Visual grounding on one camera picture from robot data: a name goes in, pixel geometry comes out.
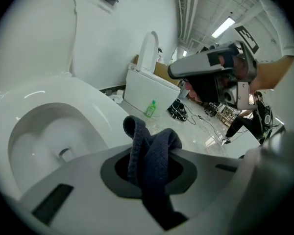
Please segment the robotic arm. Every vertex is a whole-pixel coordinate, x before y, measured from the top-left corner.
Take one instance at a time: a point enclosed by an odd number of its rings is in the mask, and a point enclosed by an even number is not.
[[[249,83],[256,77],[253,55],[242,41],[213,46],[213,49],[179,59],[169,65],[173,79],[187,79],[203,102],[220,102],[238,110],[249,105]],[[219,56],[225,63],[221,66]],[[244,59],[243,70],[234,68],[233,56]]]

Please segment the ceiling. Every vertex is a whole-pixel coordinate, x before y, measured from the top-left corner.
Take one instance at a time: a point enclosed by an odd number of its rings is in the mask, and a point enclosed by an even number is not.
[[[263,13],[259,0],[179,0],[177,4],[182,15],[179,44],[189,52],[217,42],[222,35],[217,39],[211,35],[228,17],[238,23]]]

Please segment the toilet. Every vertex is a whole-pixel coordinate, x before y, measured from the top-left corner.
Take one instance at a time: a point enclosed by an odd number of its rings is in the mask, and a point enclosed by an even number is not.
[[[132,143],[128,114],[72,76],[75,0],[15,0],[0,21],[0,191],[19,199],[71,160]]]
[[[146,34],[137,65],[130,63],[126,76],[124,99],[142,112],[156,101],[154,117],[164,113],[180,94],[180,88],[153,74],[156,66],[159,40],[155,31]]]

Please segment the toilet lid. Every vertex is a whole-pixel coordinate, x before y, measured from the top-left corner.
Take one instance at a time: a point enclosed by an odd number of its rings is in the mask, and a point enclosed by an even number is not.
[[[0,95],[33,80],[69,73],[75,0],[14,0],[0,21]]]
[[[148,32],[144,38],[139,58],[137,61],[136,70],[155,71],[157,55],[158,55],[159,40],[155,31]]]
[[[175,91],[179,92],[181,90],[179,87],[177,87],[173,83],[170,83],[169,81],[167,81],[167,80],[165,80],[165,79],[163,79],[163,78],[161,78],[161,77],[159,77],[159,76],[157,76],[157,75],[155,75],[155,74],[153,74],[153,73],[151,73],[149,71],[142,70],[140,72],[140,74],[142,74],[142,75],[144,75],[144,76],[146,76],[146,77],[148,77],[148,78],[150,78],[150,79],[152,79],[152,80],[154,80],[154,81],[156,81],[156,82],[158,82],[160,84],[163,84],[163,85],[165,85],[165,86],[167,86],[167,87],[169,87],[169,88],[171,88],[171,89],[173,89]]]

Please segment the towel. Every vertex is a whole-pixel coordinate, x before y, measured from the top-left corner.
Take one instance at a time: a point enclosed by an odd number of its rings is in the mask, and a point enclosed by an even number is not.
[[[165,129],[151,136],[145,122],[134,116],[125,118],[123,128],[133,139],[127,171],[129,182],[139,186],[144,194],[164,195],[169,181],[169,151],[182,148],[177,133]]]

